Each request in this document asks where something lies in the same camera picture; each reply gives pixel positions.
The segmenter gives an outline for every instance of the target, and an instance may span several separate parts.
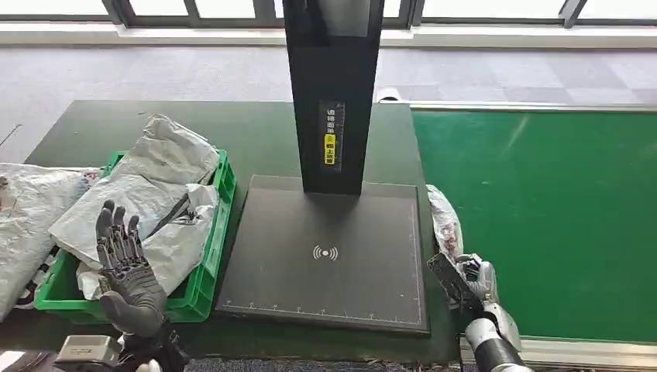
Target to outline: sticker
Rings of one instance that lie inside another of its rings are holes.
[[[321,168],[331,173],[342,171],[342,145],[345,102],[319,102]]]

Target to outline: robot finger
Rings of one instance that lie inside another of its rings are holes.
[[[106,268],[118,269],[120,265],[119,265],[119,259],[116,256],[115,245],[109,242],[109,244],[107,244],[105,248],[107,250],[107,261],[108,261],[108,265],[106,266]]]
[[[460,255],[456,256],[454,261],[456,261],[456,262],[465,262],[465,261],[472,260],[472,259],[473,259],[473,257],[472,257],[471,254],[460,254]]]
[[[126,215],[126,208],[120,206],[114,211],[114,223],[112,226],[112,242],[115,248],[116,257],[119,261],[124,261],[127,258],[127,242],[126,242],[126,229],[123,225],[123,217]]]
[[[139,224],[139,216],[134,215],[130,217],[130,222],[128,222],[127,229],[128,239],[126,241],[126,258],[130,260],[135,260],[137,258],[137,242],[139,241],[137,224]]]
[[[96,220],[96,250],[98,251],[98,262],[100,262],[100,264],[106,269],[112,268],[112,262],[108,255],[111,228],[112,211],[108,208],[103,208]]]
[[[105,203],[103,203],[103,208],[107,208],[110,212],[114,212],[114,201],[111,199],[105,200]]]
[[[135,238],[135,255],[137,260],[148,266],[148,260],[146,260],[146,256],[144,256],[142,242],[139,240],[138,236]]]

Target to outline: white package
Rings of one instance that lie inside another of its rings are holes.
[[[427,185],[431,205],[433,232],[440,250],[454,263],[463,254],[463,234],[456,211],[447,197],[434,185]]]
[[[127,216],[139,215],[139,237],[145,240],[187,194],[186,184],[207,182],[217,165],[218,154],[205,138],[166,116],[152,115],[136,145],[50,227],[50,234],[98,270],[95,222],[105,200],[124,206]]]
[[[98,168],[0,163],[0,321],[48,257],[48,227],[99,176]]]
[[[203,259],[203,248],[212,230],[217,206],[217,191],[214,187],[188,184],[187,189],[187,210],[193,212],[194,217],[175,219],[142,243],[144,255],[167,295],[173,293]],[[80,265],[77,283],[87,300],[96,299],[100,295],[96,270]]]

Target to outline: yellow label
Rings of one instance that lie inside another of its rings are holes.
[[[324,135],[324,164],[335,164],[335,134]]]

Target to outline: gray robotic hand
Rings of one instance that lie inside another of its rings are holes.
[[[118,330],[148,338],[164,322],[167,294],[144,257],[137,233],[139,216],[130,217],[126,227],[125,214],[125,208],[115,209],[108,200],[96,221],[98,259],[103,266],[100,304]]]
[[[476,254],[457,256],[455,262],[456,269],[483,306],[483,316],[466,327],[466,339],[479,370],[531,372],[518,354],[522,350],[518,326],[500,306],[493,264]]]

